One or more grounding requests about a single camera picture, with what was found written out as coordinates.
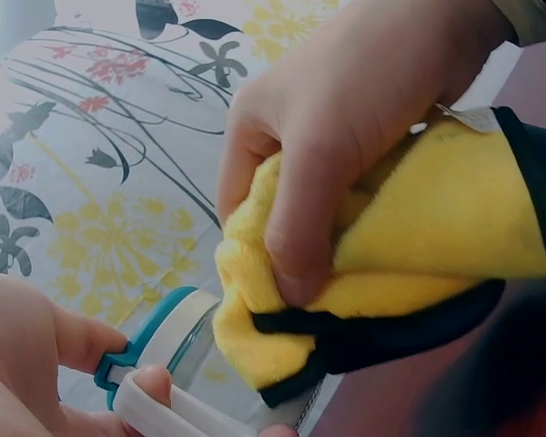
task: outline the white label tag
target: white label tag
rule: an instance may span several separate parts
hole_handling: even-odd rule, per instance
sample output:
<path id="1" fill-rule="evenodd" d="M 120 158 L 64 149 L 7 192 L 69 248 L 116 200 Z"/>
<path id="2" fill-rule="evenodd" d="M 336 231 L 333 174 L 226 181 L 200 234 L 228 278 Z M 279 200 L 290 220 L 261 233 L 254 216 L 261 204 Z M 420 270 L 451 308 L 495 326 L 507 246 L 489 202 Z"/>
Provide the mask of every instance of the white label tag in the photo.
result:
<path id="1" fill-rule="evenodd" d="M 495 117 L 495 114 L 490 107 L 478 107 L 468 111 L 454 111 L 440 104 L 437 104 L 436 107 L 445 114 L 459 120 L 465 126 L 477 130 L 482 134 L 501 132 L 498 119 Z"/>

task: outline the red flower pattern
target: red flower pattern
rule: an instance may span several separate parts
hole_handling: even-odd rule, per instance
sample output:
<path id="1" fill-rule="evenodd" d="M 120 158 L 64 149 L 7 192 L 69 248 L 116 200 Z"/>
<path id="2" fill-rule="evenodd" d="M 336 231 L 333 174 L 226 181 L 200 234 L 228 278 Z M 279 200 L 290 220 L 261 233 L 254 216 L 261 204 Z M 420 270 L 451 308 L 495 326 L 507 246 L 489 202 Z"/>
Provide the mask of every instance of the red flower pattern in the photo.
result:
<path id="1" fill-rule="evenodd" d="M 109 105 L 109 97 L 107 96 L 94 96 L 88 97 L 83 100 L 79 107 L 84 112 L 98 112 L 104 107 Z"/>
<path id="2" fill-rule="evenodd" d="M 53 51 L 53 59 L 63 59 L 73 53 L 75 46 L 45 47 Z"/>
<path id="3" fill-rule="evenodd" d="M 87 56 L 91 58 L 101 58 L 101 57 L 107 57 L 109 55 L 109 50 L 112 50 L 111 46 L 99 46 L 95 47 L 92 51 L 87 53 Z"/>
<path id="4" fill-rule="evenodd" d="M 198 3 L 196 0 L 182 0 L 178 7 L 180 14 L 186 18 L 190 18 L 198 11 Z"/>
<path id="5" fill-rule="evenodd" d="M 13 164 L 10 169 L 10 181 L 19 184 L 21 182 L 26 182 L 29 179 L 32 179 L 35 175 L 35 168 L 29 166 L 28 164 Z"/>
<path id="6" fill-rule="evenodd" d="M 131 79 L 144 74 L 147 67 L 146 55 L 138 50 L 120 52 L 115 57 L 99 58 L 97 52 L 95 63 L 87 69 L 91 78 L 99 79 L 104 84 L 110 84 L 115 80 L 116 84 L 123 85 L 126 79 Z"/>

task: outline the wrist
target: wrist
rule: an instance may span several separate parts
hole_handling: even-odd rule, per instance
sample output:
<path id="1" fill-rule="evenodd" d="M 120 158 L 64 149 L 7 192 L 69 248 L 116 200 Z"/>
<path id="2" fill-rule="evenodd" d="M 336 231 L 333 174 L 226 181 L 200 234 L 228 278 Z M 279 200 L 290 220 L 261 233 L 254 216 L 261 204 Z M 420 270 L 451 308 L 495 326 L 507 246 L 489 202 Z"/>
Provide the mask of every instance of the wrist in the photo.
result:
<path id="1" fill-rule="evenodd" d="M 492 0 L 432 0 L 447 18 L 450 43 L 459 56 L 481 58 L 505 42 L 517 41 L 510 21 Z"/>

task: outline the hand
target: hand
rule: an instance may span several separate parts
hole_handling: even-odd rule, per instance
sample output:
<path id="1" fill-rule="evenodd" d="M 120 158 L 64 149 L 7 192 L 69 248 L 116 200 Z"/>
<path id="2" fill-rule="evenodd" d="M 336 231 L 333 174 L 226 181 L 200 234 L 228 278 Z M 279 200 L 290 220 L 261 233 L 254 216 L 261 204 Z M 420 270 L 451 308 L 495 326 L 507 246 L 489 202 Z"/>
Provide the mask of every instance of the hand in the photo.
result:
<path id="1" fill-rule="evenodd" d="M 491 0 L 352 0 L 238 92 L 218 213 L 226 221 L 255 168 L 283 147 L 265 242 L 288 304 L 309 303 L 327 279 L 348 187 L 435 103 L 458 99 L 511 33 Z"/>
<path id="2" fill-rule="evenodd" d="M 57 395 L 59 364 L 92 373 L 105 352 L 125 347 L 120 332 L 63 310 L 38 290 L 0 275 L 0 436 L 139 436 L 114 413 L 74 410 Z M 149 368 L 136 383 L 169 406 L 166 369 Z M 284 427 L 262 434 L 295 436 Z"/>

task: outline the microfiber towel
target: microfiber towel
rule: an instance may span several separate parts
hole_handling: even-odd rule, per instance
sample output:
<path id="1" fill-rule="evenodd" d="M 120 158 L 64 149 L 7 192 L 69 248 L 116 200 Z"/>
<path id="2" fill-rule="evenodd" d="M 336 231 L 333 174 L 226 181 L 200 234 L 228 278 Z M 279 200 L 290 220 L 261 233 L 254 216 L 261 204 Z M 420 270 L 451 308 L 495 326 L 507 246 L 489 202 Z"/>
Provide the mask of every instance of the microfiber towel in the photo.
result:
<path id="1" fill-rule="evenodd" d="M 453 117 L 409 136 L 343 198 L 332 279 L 289 309 L 264 233 L 281 153 L 257 170 L 216 251 L 217 346 L 270 407 L 326 374 L 433 349 L 481 323 L 506 279 L 546 278 L 546 129 L 493 108 L 500 129 Z"/>

